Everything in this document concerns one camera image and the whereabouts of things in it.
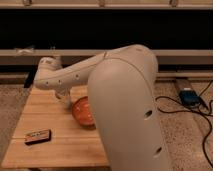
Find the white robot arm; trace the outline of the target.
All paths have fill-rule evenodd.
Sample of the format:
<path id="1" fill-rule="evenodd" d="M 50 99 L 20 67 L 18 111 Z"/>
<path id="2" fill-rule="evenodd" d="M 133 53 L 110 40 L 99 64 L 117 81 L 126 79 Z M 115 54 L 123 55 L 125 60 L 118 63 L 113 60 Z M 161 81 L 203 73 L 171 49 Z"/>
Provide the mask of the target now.
<path id="1" fill-rule="evenodd" d="M 158 61 L 152 50 L 129 45 L 69 67 L 43 57 L 34 85 L 68 105 L 74 86 L 87 87 L 90 110 L 112 171 L 173 171 L 155 106 Z"/>

